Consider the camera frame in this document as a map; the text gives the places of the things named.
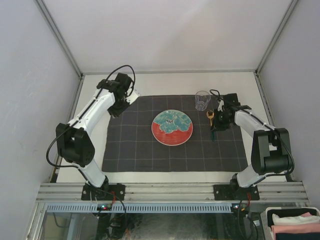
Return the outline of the gold spoon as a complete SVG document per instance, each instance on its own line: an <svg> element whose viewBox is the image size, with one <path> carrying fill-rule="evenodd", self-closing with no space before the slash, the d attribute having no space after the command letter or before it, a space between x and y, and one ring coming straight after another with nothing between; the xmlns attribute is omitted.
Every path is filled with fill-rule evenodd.
<svg viewBox="0 0 320 240"><path fill-rule="evenodd" d="M215 118L215 113L212 110L208 110L206 112L206 116L209 119L210 123L210 138L214 142L215 141L215 133L214 133L214 118Z"/></svg>

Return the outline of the clear drinking glass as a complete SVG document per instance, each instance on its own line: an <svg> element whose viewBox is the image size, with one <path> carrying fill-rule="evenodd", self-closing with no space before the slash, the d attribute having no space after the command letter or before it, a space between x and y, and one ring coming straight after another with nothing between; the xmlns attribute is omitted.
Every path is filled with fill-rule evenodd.
<svg viewBox="0 0 320 240"><path fill-rule="evenodd" d="M195 108L198 111L204 111L207 109L211 96L207 91L201 90L195 94Z"/></svg>

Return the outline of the dark grey checked cloth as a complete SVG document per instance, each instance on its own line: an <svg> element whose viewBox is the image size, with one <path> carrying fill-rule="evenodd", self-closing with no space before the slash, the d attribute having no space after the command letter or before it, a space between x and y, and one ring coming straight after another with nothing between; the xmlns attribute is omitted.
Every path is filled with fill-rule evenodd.
<svg viewBox="0 0 320 240"><path fill-rule="evenodd" d="M155 139L152 122L164 110L190 117L193 132L187 142L168 146ZM240 128L232 125L211 139L210 121L196 110L193 95L139 97L108 124L104 172L240 172L247 166Z"/></svg>

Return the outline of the red and teal plate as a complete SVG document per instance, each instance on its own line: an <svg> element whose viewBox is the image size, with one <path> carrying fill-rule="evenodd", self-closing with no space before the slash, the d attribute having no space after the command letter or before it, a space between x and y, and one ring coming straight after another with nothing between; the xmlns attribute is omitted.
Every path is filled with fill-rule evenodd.
<svg viewBox="0 0 320 240"><path fill-rule="evenodd" d="M179 146L186 143L193 134L193 122L182 111L168 109L160 112L152 121L154 138L165 146Z"/></svg>

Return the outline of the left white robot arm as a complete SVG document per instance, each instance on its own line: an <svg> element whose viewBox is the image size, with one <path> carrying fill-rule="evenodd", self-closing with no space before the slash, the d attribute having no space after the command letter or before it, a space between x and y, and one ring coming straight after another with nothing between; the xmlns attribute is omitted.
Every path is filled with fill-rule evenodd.
<svg viewBox="0 0 320 240"><path fill-rule="evenodd" d="M137 98L134 93L135 80L129 75L118 73L114 80L101 80L89 103L67 124L60 123L55 129L57 153L69 168L77 169L92 186L92 194L98 200L109 196L108 177L99 169L91 133L105 113L119 117Z"/></svg>

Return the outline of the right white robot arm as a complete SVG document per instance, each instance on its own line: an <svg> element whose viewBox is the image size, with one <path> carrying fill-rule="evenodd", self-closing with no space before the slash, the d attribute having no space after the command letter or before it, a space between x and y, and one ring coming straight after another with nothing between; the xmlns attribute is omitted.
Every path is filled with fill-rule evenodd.
<svg viewBox="0 0 320 240"><path fill-rule="evenodd" d="M235 173L228 184L213 186L215 199L240 200L257 193L257 184L269 177L290 176L295 169L289 132L276 128L254 115L248 105L242 105L236 93L221 95L211 89L219 105L210 120L211 137L237 125L252 138L250 165Z"/></svg>

